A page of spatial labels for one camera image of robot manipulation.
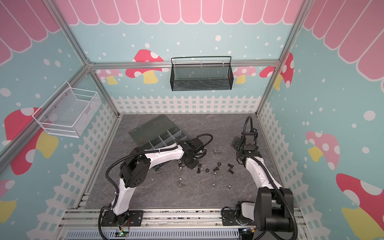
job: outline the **mushroom illustration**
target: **mushroom illustration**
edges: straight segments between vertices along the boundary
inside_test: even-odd
[[[235,68],[233,71],[233,76],[237,78],[236,84],[243,84],[245,83],[245,76],[256,76],[256,68],[255,67],[238,67]]]
[[[310,142],[314,145],[313,148],[308,149],[308,152],[315,162],[318,162],[324,155],[328,163],[328,167],[334,170],[340,159],[340,147],[335,136],[330,134],[323,134],[321,132],[307,132],[306,144]]]
[[[98,69],[96,73],[103,83],[105,82],[105,79],[107,79],[107,83],[109,85],[116,85],[118,83],[114,76],[123,76],[123,74],[118,69]]]
[[[341,211],[352,231],[361,240],[374,240],[384,236],[384,191],[346,174],[337,174],[340,190],[358,208],[342,208]]]
[[[12,141],[19,134],[23,127],[33,119],[32,114],[37,110],[38,108],[23,108],[12,112],[5,118],[6,143]],[[59,139],[57,137],[48,135],[43,129],[39,129],[12,160],[11,168],[13,173],[21,175],[29,170],[32,166],[36,149],[39,150],[45,158],[50,158],[58,145]]]
[[[15,184],[14,180],[0,180],[0,199]],[[5,223],[16,208],[16,201],[0,201],[0,223]]]
[[[156,53],[149,51],[147,49],[141,49],[137,52],[136,56],[133,59],[133,62],[163,62],[164,60],[159,57]],[[168,72],[168,68],[147,68],[147,69],[127,69],[125,75],[130,78],[136,78],[143,74],[144,83],[153,84],[157,83],[159,80],[155,76],[154,71]]]
[[[281,81],[283,79],[285,82],[285,86],[287,88],[289,88],[291,86],[292,78],[293,78],[293,71],[294,71],[293,67],[294,67],[293,55],[292,55],[292,53],[289,53],[287,61],[285,62],[283,69],[281,70],[279,76],[277,77],[277,81],[275,82],[275,85],[274,85],[274,87],[277,91],[280,90],[280,84],[281,84]],[[273,72],[273,67],[268,66],[260,72],[260,77],[262,77],[262,78],[269,77],[272,75],[272,72]]]

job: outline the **white polka dot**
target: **white polka dot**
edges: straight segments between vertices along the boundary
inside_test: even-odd
[[[156,53],[151,52],[151,57],[153,57],[153,58],[158,58],[159,56],[158,56]]]
[[[360,181],[361,187],[369,194],[377,196],[380,195],[382,192],[381,188],[378,188],[376,186],[370,185],[369,183]]]
[[[331,170],[335,170],[335,165],[334,165],[332,162],[329,162],[329,163],[328,163],[328,167],[329,167],[329,169],[331,169]]]
[[[0,94],[4,97],[9,97],[11,95],[11,91],[8,88],[0,89]]]
[[[356,193],[354,193],[353,191],[351,190],[345,190],[343,191],[343,193],[349,198],[352,200],[352,202],[356,203],[356,205],[360,206],[360,199],[359,197],[356,195]]]
[[[35,151],[36,149],[32,149],[32,150],[29,150],[26,154],[25,154],[25,160],[29,163],[33,163],[33,159],[35,157]]]
[[[22,108],[20,109],[21,113],[24,114],[25,116],[31,116],[35,111],[33,108]]]
[[[5,188],[6,189],[11,189],[13,187],[13,185],[15,184],[15,180],[9,180],[6,184],[5,184]]]
[[[367,121],[371,121],[375,119],[375,117],[376,117],[376,114],[374,111],[369,110],[364,113],[364,119]]]
[[[11,140],[4,140],[1,142],[2,145],[6,146],[11,142]]]
[[[340,154],[340,147],[339,146],[334,147],[333,150],[335,151],[336,154]]]
[[[323,150],[324,151],[328,151],[329,150],[328,144],[326,144],[326,143],[323,144]]]
[[[369,148],[367,148],[367,147],[363,147],[363,148],[362,148],[362,152],[363,152],[363,153],[369,153]]]

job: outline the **mesh basket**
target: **mesh basket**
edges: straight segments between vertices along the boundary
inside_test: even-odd
[[[33,118],[48,134],[79,138],[100,106],[98,92],[68,87]]]
[[[230,56],[171,58],[172,91],[231,90]]]

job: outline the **black wire mesh basket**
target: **black wire mesh basket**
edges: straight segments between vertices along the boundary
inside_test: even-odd
[[[231,90],[230,56],[171,58],[172,91]]]

